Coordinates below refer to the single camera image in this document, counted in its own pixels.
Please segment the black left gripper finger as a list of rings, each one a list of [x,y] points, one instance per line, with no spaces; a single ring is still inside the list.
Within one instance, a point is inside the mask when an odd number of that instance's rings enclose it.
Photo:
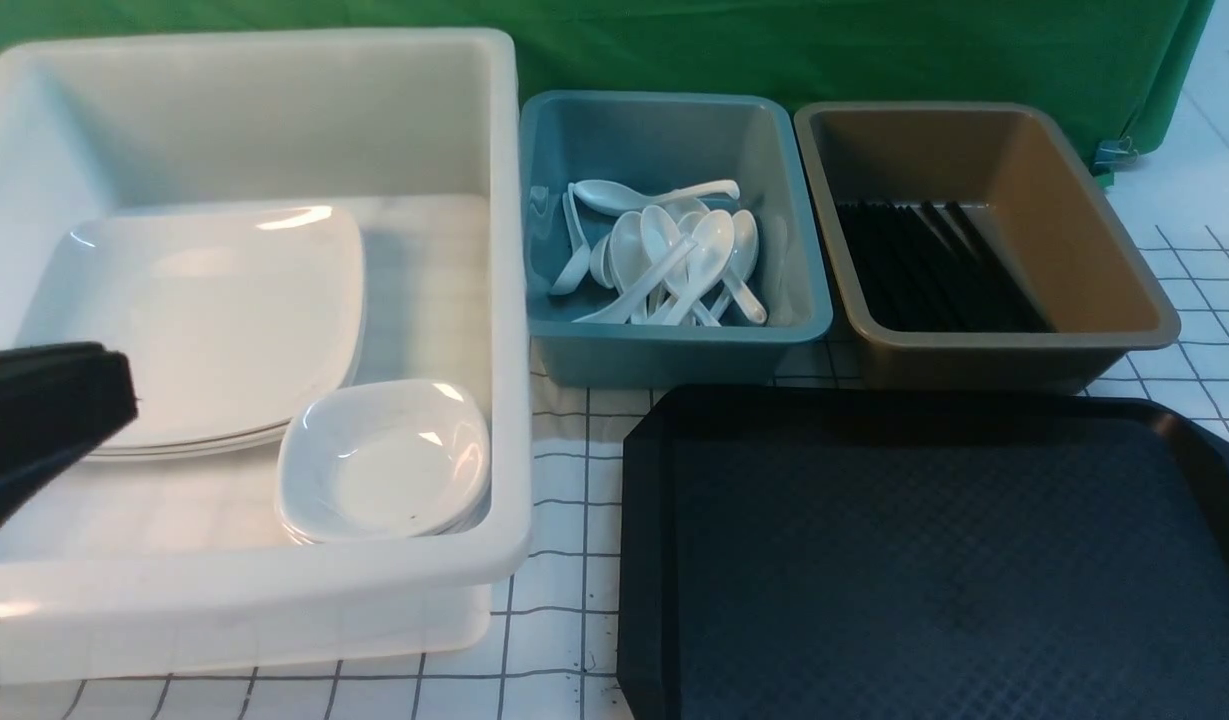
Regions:
[[[138,417],[132,365],[100,342],[0,350],[0,530]]]

